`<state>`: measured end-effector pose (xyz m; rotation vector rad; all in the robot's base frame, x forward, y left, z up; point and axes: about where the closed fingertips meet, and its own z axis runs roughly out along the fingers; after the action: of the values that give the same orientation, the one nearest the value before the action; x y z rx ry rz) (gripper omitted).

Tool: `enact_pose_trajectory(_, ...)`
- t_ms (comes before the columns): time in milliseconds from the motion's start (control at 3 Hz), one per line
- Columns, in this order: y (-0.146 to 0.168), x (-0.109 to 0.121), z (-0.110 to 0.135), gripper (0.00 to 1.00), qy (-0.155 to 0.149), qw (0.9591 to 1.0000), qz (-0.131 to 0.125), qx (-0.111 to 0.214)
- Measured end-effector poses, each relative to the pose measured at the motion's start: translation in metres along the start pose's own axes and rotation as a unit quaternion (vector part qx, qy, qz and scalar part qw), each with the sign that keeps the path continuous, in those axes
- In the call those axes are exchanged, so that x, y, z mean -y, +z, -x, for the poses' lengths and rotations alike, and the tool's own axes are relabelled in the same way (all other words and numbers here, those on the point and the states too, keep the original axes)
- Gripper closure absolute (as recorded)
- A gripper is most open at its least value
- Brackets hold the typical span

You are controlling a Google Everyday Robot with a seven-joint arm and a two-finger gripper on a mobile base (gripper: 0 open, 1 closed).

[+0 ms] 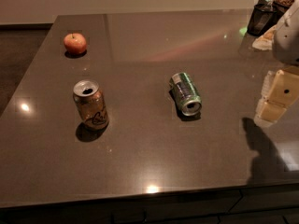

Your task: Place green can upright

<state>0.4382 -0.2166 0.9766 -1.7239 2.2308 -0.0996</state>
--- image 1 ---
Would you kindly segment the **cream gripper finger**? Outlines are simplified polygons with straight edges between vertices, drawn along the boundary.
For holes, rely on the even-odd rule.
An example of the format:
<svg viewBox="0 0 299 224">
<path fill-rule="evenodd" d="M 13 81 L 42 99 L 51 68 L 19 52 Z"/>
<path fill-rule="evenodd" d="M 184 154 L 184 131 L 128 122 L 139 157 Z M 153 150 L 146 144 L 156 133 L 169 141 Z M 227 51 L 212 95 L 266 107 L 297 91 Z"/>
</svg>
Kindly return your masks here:
<svg viewBox="0 0 299 224">
<path fill-rule="evenodd" d="M 260 99 L 254 116 L 254 123 L 262 128 L 268 128 L 275 124 L 287 111 L 280 105 L 268 103 L 265 99 Z"/>
<path fill-rule="evenodd" d="M 261 95 L 272 104 L 293 105 L 299 99 L 299 68 L 289 66 L 276 72 L 269 71 L 264 78 Z"/>
</svg>

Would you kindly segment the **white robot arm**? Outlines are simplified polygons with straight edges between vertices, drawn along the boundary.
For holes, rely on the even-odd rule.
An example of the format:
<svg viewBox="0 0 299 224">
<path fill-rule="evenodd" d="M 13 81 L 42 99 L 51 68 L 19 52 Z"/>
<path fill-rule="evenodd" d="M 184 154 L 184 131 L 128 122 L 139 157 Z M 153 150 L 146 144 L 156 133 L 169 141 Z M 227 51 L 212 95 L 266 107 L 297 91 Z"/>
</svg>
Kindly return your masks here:
<svg viewBox="0 0 299 224">
<path fill-rule="evenodd" d="M 254 122 L 262 128 L 275 124 L 299 99 L 299 0 L 278 20 L 272 40 L 274 58 L 286 64 L 264 77 Z"/>
</svg>

